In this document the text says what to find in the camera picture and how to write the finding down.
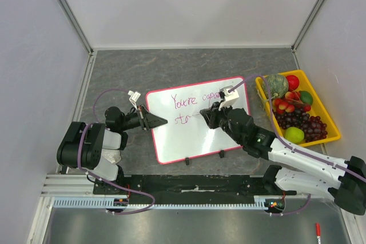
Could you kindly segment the pink framed whiteboard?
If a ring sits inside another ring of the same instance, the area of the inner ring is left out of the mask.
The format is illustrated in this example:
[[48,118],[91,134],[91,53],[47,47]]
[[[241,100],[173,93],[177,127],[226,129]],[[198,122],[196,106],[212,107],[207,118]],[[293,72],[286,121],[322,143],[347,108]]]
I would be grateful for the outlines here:
[[202,116],[192,114],[220,101],[220,89],[242,80],[243,77],[223,78],[148,92],[149,112],[168,121],[152,130],[158,163],[165,165],[240,148],[221,129],[208,128]]

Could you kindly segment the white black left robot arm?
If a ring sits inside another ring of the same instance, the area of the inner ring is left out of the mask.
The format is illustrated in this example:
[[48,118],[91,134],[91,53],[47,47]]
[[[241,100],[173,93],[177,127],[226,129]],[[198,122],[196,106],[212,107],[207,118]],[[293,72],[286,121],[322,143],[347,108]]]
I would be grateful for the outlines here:
[[94,178],[106,180],[106,188],[112,194],[125,190],[125,180],[119,177],[123,171],[111,163],[103,153],[119,153],[128,141],[127,130],[140,127],[143,130],[163,126],[168,121],[150,113],[144,105],[124,114],[113,106],[105,111],[105,123],[87,127],[84,122],[72,122],[57,150],[57,162],[69,168],[78,168]]

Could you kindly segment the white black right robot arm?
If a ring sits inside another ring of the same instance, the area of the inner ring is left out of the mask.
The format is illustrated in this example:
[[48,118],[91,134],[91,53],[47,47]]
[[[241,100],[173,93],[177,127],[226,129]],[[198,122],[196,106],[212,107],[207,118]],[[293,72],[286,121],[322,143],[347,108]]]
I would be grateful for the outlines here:
[[281,138],[277,133],[255,125],[243,108],[219,107],[215,102],[189,116],[197,127],[185,130],[189,119],[175,118],[162,106],[148,107],[157,128],[153,130],[154,148],[160,164],[184,161],[213,154],[222,142],[233,142],[255,158],[273,161],[262,180],[270,195],[296,191],[329,198],[345,211],[365,214],[365,162],[327,157]]

